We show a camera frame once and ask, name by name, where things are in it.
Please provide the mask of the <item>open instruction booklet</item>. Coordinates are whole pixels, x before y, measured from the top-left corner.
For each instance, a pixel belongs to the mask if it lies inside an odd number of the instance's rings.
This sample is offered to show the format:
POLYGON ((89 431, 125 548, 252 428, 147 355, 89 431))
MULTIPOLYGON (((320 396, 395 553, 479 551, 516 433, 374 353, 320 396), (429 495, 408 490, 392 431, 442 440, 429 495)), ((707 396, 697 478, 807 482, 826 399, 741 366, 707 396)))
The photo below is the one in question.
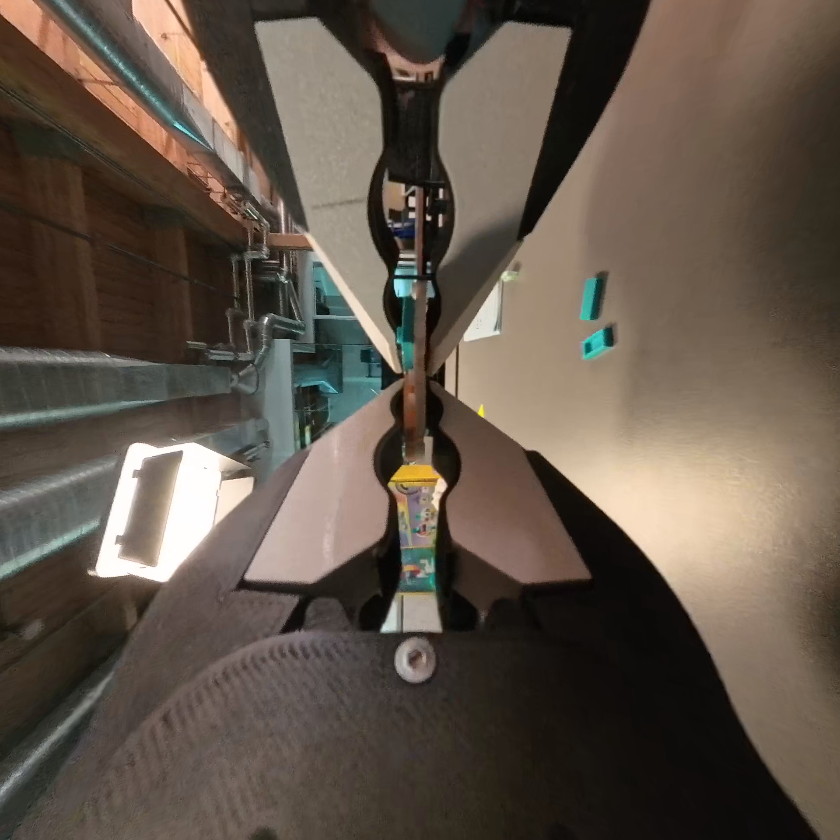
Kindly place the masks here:
POLYGON ((465 331, 464 342, 486 340, 501 335, 504 286, 504 282, 499 280, 491 289, 465 331))

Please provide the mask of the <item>round white brick plate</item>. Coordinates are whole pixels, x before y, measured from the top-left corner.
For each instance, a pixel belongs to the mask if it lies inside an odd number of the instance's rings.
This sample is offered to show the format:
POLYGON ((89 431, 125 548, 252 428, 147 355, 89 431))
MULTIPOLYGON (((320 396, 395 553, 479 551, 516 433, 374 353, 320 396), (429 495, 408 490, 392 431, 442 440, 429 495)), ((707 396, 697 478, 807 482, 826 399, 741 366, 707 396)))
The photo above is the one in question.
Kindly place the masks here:
POLYGON ((403 369, 403 460, 408 465, 432 464, 427 435, 427 279, 413 282, 402 300, 402 321, 396 331, 403 369))

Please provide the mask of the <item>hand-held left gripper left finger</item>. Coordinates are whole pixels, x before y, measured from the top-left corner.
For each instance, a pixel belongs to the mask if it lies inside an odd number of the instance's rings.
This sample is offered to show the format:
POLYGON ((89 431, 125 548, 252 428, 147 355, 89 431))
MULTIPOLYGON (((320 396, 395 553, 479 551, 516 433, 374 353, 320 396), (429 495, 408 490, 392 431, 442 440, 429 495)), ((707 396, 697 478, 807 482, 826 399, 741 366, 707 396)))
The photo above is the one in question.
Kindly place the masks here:
POLYGON ((243 574, 243 591, 333 599, 360 629, 382 629, 400 555, 382 455, 399 427, 396 382, 306 450, 243 574))

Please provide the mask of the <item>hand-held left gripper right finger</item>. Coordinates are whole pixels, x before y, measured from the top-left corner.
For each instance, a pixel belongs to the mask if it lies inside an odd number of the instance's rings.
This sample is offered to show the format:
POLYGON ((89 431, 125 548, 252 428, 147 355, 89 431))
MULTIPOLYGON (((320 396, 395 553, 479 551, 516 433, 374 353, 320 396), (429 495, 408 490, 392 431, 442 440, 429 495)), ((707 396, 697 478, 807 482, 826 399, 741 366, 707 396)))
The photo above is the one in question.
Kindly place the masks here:
POLYGON ((430 394, 458 468, 443 502, 444 627, 472 629, 498 602, 589 585, 592 573, 526 450, 445 388, 430 394))

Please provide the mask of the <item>silver ventilation duct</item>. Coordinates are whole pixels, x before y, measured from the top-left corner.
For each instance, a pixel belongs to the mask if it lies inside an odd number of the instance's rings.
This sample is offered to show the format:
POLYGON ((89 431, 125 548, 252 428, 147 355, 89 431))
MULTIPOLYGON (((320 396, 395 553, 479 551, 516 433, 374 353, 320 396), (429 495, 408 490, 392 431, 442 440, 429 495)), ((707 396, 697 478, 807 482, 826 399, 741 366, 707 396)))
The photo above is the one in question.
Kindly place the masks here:
POLYGON ((119 476, 117 456, 96 458, 1 491, 1 580, 95 532, 119 476))
POLYGON ((156 363, 97 351, 1 349, 3 431, 231 390, 232 375, 213 365, 156 363))

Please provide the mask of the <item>grey pipe cluster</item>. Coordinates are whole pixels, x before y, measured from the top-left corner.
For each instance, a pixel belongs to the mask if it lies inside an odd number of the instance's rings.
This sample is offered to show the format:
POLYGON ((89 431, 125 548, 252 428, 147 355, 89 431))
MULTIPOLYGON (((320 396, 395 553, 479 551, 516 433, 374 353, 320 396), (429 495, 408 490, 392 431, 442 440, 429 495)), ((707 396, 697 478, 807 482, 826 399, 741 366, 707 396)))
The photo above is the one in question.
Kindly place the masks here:
POLYGON ((220 343, 189 339, 188 353, 223 369, 230 390, 253 396, 275 340, 299 340, 308 329, 299 294, 298 258, 312 250, 309 238, 271 222, 250 201, 234 204, 246 245, 229 257, 231 305, 224 312, 220 343))

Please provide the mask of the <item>yellow toy set box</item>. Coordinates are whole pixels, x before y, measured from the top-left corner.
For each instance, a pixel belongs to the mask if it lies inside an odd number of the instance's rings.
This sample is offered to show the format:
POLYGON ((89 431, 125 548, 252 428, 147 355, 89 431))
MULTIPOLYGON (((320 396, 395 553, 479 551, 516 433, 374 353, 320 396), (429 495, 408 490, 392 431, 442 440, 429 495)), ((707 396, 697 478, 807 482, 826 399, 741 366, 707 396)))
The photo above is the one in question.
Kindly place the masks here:
POLYGON ((397 590, 431 595, 437 591, 438 524, 446 481, 429 464, 403 464, 388 483, 395 501, 401 574, 397 590))

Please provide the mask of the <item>long grey ceiling duct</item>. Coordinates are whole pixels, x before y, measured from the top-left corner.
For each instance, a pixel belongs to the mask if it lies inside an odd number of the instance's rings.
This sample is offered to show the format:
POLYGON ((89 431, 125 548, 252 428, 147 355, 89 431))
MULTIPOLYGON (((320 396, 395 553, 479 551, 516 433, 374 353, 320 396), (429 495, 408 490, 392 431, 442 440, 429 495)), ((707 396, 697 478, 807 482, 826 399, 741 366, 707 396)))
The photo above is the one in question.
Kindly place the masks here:
POLYGON ((38 5, 224 188, 263 204, 254 168, 134 16, 132 2, 38 5))

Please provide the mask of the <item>white lamp light panel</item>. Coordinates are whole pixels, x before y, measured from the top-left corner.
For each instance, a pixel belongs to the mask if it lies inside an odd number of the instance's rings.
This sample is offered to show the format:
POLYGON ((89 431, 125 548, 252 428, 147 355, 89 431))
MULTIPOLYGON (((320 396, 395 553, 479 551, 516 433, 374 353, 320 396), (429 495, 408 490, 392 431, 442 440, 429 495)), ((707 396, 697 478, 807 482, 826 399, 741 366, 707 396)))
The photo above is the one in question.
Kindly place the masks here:
POLYGON ((206 446, 132 444, 119 468, 91 574, 167 582, 255 488, 252 468, 206 446))

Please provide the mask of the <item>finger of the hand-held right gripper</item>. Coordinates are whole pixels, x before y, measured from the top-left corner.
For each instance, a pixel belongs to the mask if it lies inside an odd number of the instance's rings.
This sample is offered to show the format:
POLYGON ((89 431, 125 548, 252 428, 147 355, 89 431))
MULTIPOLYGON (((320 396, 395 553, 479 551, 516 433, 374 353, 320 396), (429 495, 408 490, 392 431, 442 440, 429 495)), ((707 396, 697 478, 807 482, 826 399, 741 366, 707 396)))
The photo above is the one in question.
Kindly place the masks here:
POLYGON ((437 150, 454 222, 436 269, 427 370, 455 349, 520 246, 520 225, 566 57, 568 28, 507 22, 448 81, 437 150))
POLYGON ((255 33, 301 199, 301 225, 383 361, 402 372, 385 315, 390 270, 369 219, 383 153, 380 91, 316 18, 256 23, 255 33))

